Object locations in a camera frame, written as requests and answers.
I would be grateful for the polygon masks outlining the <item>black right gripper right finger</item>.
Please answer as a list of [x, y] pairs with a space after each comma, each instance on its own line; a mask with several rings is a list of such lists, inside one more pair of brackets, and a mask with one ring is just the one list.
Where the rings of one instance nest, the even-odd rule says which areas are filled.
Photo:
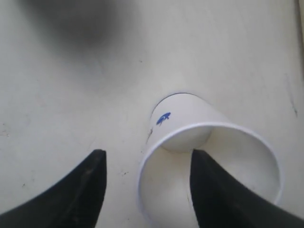
[[303, 219], [258, 196], [203, 150], [193, 150], [190, 193], [201, 228], [302, 228]]

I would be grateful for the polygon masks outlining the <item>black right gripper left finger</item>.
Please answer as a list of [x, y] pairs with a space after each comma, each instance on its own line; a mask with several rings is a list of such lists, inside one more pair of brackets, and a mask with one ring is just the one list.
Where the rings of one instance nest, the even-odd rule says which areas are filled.
[[0, 216], [2, 228], [94, 228], [106, 192], [106, 152], [92, 151], [54, 186]]

